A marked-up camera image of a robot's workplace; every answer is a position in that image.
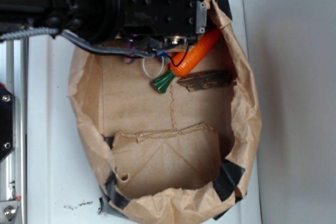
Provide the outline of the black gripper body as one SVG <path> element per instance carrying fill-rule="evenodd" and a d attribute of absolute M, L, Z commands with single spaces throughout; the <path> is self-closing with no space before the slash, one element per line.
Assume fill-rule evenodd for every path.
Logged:
<path fill-rule="evenodd" d="M 207 7 L 202 0 L 123 0 L 121 33 L 149 36 L 165 44 L 195 45 L 205 33 Z"/>

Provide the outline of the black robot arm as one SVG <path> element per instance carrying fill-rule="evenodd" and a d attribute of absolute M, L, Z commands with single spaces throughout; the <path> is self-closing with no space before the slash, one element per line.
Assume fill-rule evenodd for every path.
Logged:
<path fill-rule="evenodd" d="M 93 44 L 119 34 L 195 43 L 206 23 L 201 0 L 1 0 L 2 34 L 46 27 Z"/>

